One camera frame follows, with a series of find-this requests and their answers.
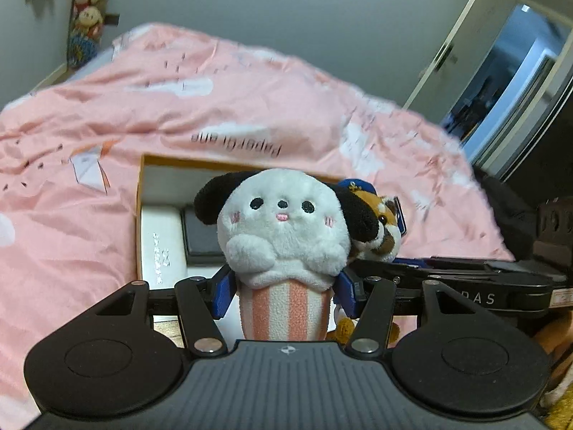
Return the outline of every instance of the striped popcorn cup plush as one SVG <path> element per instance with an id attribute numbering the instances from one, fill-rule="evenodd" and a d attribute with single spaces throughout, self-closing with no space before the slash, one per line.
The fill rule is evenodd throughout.
<path id="1" fill-rule="evenodd" d="M 317 341 L 326 337 L 332 290 L 319 292 L 297 280 L 253 290 L 239 286 L 239 309 L 246 339 Z"/>
<path id="2" fill-rule="evenodd" d="M 217 224 L 237 276 L 243 333 L 253 340 L 325 339 L 351 239 L 378 235 L 365 201 L 292 169 L 217 176 L 197 193 L 194 209 L 204 224 Z"/>

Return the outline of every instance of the door handle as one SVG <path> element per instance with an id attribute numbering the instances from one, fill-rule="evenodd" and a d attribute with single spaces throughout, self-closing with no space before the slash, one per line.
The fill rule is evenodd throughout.
<path id="1" fill-rule="evenodd" d="M 439 70 L 442 69 L 443 64 L 448 59 L 448 56 L 450 55 L 450 53 L 452 53 L 453 48 L 454 48 L 454 44 L 449 43 L 448 46 L 446 46 L 445 50 L 440 50 L 440 53 L 438 53 L 438 61 L 436 62 L 435 68 L 434 68 L 435 73 L 437 73 Z"/>

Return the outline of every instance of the pink bedsheet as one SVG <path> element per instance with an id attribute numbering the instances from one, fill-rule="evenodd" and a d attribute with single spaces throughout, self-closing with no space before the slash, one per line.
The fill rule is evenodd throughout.
<path id="1" fill-rule="evenodd" d="M 402 202 L 402 257 L 510 257 L 458 143 L 420 116 L 297 58 L 134 31 L 108 66 L 0 115 L 2 428 L 33 344 L 134 279 L 142 152 L 365 178 Z"/>

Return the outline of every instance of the black plush ear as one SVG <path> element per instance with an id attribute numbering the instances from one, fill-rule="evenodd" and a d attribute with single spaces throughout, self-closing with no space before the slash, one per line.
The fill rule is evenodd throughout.
<path id="1" fill-rule="evenodd" d="M 331 184 L 327 186 L 334 191 L 340 202 L 351 239 L 360 242 L 376 239 L 378 236 L 378 219 L 374 210 L 347 187 Z"/>
<path id="2" fill-rule="evenodd" d="M 199 221 L 205 225 L 215 225 L 223 205 L 233 191 L 245 179 L 257 173 L 258 171 L 238 171 L 211 179 L 195 196 L 193 206 Z"/>

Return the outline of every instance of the gray wall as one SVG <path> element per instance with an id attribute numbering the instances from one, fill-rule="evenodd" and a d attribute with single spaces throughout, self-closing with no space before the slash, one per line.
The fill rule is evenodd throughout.
<path id="1" fill-rule="evenodd" d="M 66 61 L 72 0 L 0 0 L 0 109 Z"/>
<path id="2" fill-rule="evenodd" d="M 110 0 L 104 44 L 168 22 L 294 54 L 403 104 L 468 0 Z"/>
<path id="3" fill-rule="evenodd" d="M 505 52 L 518 65 L 525 59 L 529 49 L 537 39 L 544 39 L 546 45 L 559 55 L 570 29 L 555 23 L 556 29 L 559 26 L 558 33 L 555 34 L 549 28 L 545 17 L 537 14 L 533 9 L 524 12 L 521 10 L 521 6 L 519 5 L 514 9 L 501 31 L 495 47 Z"/>

